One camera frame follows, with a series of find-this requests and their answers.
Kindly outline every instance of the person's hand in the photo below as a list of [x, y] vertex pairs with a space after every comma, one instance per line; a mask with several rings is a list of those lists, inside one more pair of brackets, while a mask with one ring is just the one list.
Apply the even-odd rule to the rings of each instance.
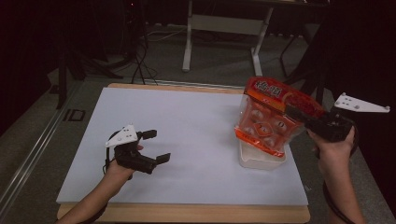
[[[143, 149], [142, 146], [138, 145], [137, 150]], [[105, 176], [103, 177], [101, 183], [109, 185], [107, 187], [112, 197], [119, 193], [122, 186], [128, 180], [128, 178], [134, 173], [133, 169], [125, 168], [117, 164], [116, 160], [113, 160], [106, 170]]]
[[[142, 146], [137, 145], [137, 150], [143, 149]], [[106, 170], [105, 175], [111, 175], [111, 176], [130, 176], [131, 174], [134, 173], [134, 170], [125, 168], [123, 166], [120, 166], [117, 164], [116, 160], [112, 161], [108, 169]]]
[[317, 145], [315, 150], [318, 150], [320, 156], [318, 167], [325, 178], [336, 177], [349, 172], [349, 157], [355, 136], [354, 127], [349, 131], [345, 141], [336, 143], [331, 143], [310, 130], [307, 131]]

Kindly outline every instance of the floor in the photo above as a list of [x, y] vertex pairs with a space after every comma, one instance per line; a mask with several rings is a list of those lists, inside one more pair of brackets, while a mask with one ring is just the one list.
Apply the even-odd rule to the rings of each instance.
[[[146, 55], [145, 50], [139, 51], [139, 57], [144, 57], [141, 68], [147, 84], [243, 88], [248, 78], [254, 76], [249, 49], [255, 45], [256, 38], [231, 36], [233, 41], [225, 41], [230, 39], [227, 35], [223, 40], [212, 41], [210, 36], [193, 34], [191, 70], [184, 73], [181, 67], [185, 27], [151, 27]], [[264, 39], [260, 56], [265, 76], [285, 80], [278, 57], [288, 41], [272, 35]], [[288, 72], [297, 65], [305, 49], [305, 42], [297, 38], [285, 55]], [[136, 67], [136, 63], [132, 63], [115, 69], [123, 79], [104, 77], [91, 68], [87, 68], [89, 74], [83, 81], [69, 77], [69, 95], [63, 108], [56, 110], [58, 95], [46, 92], [1, 136], [0, 190], [4, 192], [0, 202], [1, 223], [54, 222], [59, 208], [58, 192], [102, 88], [113, 82], [130, 83]], [[49, 78], [57, 84], [57, 70], [50, 73]], [[134, 82], [142, 83], [141, 77]], [[332, 95], [326, 91], [325, 107], [330, 108], [332, 103]], [[85, 116], [82, 120], [71, 119], [73, 111], [85, 112]], [[309, 201], [309, 223], [326, 223], [322, 179], [316, 168], [317, 159], [310, 151], [312, 142], [301, 134], [290, 146]], [[368, 223], [396, 223], [359, 151], [351, 159], [351, 173]]]

